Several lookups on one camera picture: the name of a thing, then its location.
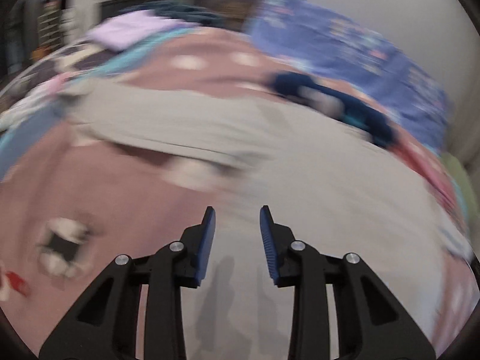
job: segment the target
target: blue blanket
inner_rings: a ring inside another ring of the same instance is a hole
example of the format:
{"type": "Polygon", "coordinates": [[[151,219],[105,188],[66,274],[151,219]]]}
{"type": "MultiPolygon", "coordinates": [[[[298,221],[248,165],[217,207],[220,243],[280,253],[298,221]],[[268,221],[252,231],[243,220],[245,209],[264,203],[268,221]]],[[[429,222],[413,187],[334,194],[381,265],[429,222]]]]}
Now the blue blanket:
{"type": "Polygon", "coordinates": [[[377,32],[305,0],[262,0],[246,32],[257,48],[306,73],[348,81],[419,142],[441,148],[446,93],[377,32]]]}
{"type": "Polygon", "coordinates": [[[0,140],[0,181],[32,145],[63,118],[57,102],[47,103],[23,121],[15,130],[8,130],[0,140]]]}

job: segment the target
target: white sheet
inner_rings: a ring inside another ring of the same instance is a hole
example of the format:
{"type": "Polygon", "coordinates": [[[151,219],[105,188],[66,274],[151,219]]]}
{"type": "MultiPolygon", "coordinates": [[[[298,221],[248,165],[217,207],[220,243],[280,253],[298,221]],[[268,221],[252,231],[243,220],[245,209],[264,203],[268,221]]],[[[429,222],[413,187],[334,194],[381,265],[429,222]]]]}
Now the white sheet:
{"type": "Polygon", "coordinates": [[[431,337],[442,245],[423,179],[359,130],[295,104],[279,107],[288,138],[228,208],[217,207],[207,278],[182,292],[189,359],[287,357],[293,290],[269,278],[258,219],[264,204],[321,253],[359,253],[431,337]]]}

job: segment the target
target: green fabric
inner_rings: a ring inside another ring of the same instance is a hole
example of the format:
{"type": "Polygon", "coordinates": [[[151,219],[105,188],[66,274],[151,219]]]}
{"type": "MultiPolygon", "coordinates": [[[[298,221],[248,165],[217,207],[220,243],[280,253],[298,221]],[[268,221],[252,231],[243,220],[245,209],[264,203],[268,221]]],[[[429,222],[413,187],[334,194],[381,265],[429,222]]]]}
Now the green fabric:
{"type": "Polygon", "coordinates": [[[440,156],[440,159],[445,168],[447,168],[448,173],[450,173],[453,179],[460,186],[467,210],[469,212],[470,225],[473,225],[479,213],[479,206],[477,202],[477,196],[475,195],[470,183],[470,178],[460,161],[453,157],[450,153],[443,153],[440,156]]]}

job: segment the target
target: cartoon face print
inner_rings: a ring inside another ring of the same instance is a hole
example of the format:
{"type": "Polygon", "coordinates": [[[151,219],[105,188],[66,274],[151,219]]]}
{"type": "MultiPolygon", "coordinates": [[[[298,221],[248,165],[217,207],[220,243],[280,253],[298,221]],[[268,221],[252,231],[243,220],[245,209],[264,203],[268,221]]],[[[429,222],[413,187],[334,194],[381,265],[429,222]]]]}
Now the cartoon face print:
{"type": "Polygon", "coordinates": [[[38,257],[40,266],[51,276],[72,278],[80,274],[85,268],[82,252],[92,238],[92,230],[66,218],[49,220],[45,230],[38,257]]]}

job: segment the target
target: metal screw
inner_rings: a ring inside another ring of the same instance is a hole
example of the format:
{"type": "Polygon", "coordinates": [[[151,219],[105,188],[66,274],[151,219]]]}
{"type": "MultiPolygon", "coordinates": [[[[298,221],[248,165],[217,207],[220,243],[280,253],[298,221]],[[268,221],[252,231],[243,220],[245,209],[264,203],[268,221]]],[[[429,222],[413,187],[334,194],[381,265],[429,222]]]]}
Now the metal screw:
{"type": "Polygon", "coordinates": [[[346,260],[350,264],[358,264],[360,262],[360,257],[356,253],[349,253],[349,254],[346,255],[346,260]]]}
{"type": "Polygon", "coordinates": [[[181,242],[175,241],[170,244],[170,250],[171,251],[182,251],[183,250],[183,244],[181,242]]]}
{"type": "Polygon", "coordinates": [[[117,256],[115,259],[115,263],[117,266],[124,266],[128,261],[130,260],[130,257],[128,257],[126,254],[120,254],[117,256]]]}
{"type": "Polygon", "coordinates": [[[306,246],[302,241],[293,241],[290,247],[295,251],[303,251],[306,246]]]}

